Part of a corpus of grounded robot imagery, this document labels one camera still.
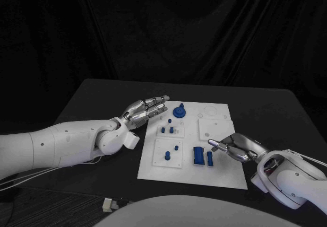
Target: blue knob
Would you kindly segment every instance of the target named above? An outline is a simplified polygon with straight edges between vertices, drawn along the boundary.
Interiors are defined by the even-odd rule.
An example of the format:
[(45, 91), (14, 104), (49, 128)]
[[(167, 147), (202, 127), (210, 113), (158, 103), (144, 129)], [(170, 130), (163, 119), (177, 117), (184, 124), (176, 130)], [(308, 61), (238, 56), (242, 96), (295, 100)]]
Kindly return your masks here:
[(170, 152), (168, 152), (168, 151), (166, 152), (164, 159), (166, 159), (167, 161), (168, 161), (168, 159), (170, 159)]
[(186, 116), (186, 109), (184, 109), (184, 104), (183, 103), (179, 105), (179, 107), (174, 108), (173, 115), (177, 118), (181, 118), (181, 117)]

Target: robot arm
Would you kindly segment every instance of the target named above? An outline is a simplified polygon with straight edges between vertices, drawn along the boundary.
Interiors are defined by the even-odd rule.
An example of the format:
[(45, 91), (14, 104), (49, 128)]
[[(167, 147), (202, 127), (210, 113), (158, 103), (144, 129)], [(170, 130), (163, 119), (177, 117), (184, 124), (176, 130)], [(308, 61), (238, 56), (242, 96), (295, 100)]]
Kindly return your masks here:
[(134, 149), (140, 140), (130, 130), (167, 110), (168, 96), (138, 100), (121, 117), (65, 122), (36, 132), (0, 136), (0, 180), (42, 167), (73, 166), (95, 157)]
[(304, 161), (305, 156), (289, 150), (269, 151), (258, 141), (239, 133), (222, 141), (207, 140), (207, 143), (213, 146), (212, 151), (219, 149), (235, 160), (258, 163), (251, 181), (285, 206), (297, 209), (308, 200), (327, 214), (327, 177)]

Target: black table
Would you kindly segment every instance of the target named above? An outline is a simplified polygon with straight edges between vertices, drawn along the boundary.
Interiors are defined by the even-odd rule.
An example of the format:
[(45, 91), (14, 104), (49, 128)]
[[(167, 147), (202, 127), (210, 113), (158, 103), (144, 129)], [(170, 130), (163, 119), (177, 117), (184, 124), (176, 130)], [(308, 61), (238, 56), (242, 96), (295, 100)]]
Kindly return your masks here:
[[(109, 119), (121, 115), (134, 101), (161, 95), (168, 95), (173, 101), (227, 104), (236, 132), (251, 136), (271, 150), (291, 149), (327, 162), (324, 139), (295, 95), (284, 89), (86, 79), (55, 124)], [(202, 196), (252, 207), (301, 226), (325, 225), (327, 216), (310, 202), (292, 210), (253, 186), (251, 176), (256, 171), (255, 163), (243, 164), (248, 190), (137, 179), (145, 130), (145, 125), (134, 130), (140, 136), (134, 150), (124, 147), (98, 164), (62, 168), (21, 186), (130, 201), (163, 195)]]

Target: grey floor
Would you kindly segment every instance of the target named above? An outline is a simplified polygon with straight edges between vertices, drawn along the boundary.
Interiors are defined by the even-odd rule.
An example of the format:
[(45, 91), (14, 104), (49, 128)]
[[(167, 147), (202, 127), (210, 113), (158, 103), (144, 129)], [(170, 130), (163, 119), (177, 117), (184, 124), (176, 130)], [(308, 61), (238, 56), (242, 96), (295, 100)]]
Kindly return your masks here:
[(0, 203), (0, 227), (94, 226), (109, 215), (102, 203), (99, 196), (20, 188), (13, 202)]

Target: white panel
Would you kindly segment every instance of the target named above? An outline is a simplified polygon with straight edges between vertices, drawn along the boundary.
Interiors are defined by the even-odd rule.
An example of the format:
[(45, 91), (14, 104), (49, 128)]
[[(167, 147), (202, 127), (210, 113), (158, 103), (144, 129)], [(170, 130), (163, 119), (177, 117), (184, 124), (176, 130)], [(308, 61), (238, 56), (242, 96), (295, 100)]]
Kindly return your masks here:
[(158, 126), (157, 136), (184, 138), (184, 127), (173, 127), (173, 130), (174, 130), (173, 133), (170, 133), (170, 127), (171, 126)]
[[(180, 103), (184, 104), (186, 116), (176, 118), (173, 116), (173, 109), (179, 107)], [(164, 105), (168, 110), (148, 120), (138, 179), (248, 189), (242, 163), (233, 160), (223, 152), (216, 151), (213, 152), (213, 167), (209, 167), (206, 152), (210, 151), (212, 146), (207, 144), (207, 141), (200, 140), (199, 119), (219, 120), (217, 126), (222, 127), (226, 126), (225, 121), (229, 121), (230, 128), (227, 131), (220, 131), (219, 136), (225, 138), (235, 133), (227, 105), (177, 101), (166, 101)], [(184, 138), (168, 138), (170, 140), (183, 141), (181, 168), (153, 165), (155, 140), (167, 139), (167, 137), (157, 135), (158, 126), (184, 128)], [(203, 166), (193, 164), (193, 147), (197, 146), (203, 147), (204, 150), (206, 165)]]
[[(166, 152), (170, 152), (170, 160), (164, 159)], [(153, 153), (153, 166), (181, 168), (183, 141), (157, 139)]]
[(220, 141), (226, 134), (233, 134), (233, 122), (213, 119), (199, 119), (200, 140), (213, 139)]

